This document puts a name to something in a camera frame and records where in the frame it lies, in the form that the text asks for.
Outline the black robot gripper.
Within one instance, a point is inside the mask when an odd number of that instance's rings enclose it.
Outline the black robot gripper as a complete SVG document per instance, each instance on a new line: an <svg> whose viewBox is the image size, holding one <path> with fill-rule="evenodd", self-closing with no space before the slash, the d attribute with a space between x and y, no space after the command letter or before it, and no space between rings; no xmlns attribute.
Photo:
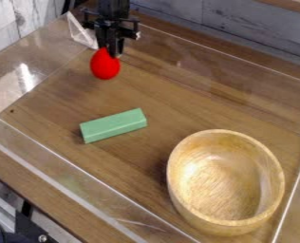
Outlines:
<svg viewBox="0 0 300 243"><path fill-rule="evenodd" d="M81 8L83 27L95 31L98 48L108 47L118 58L123 52L124 38L139 38L136 17L130 16L130 0L98 0L94 9Z"/></svg>

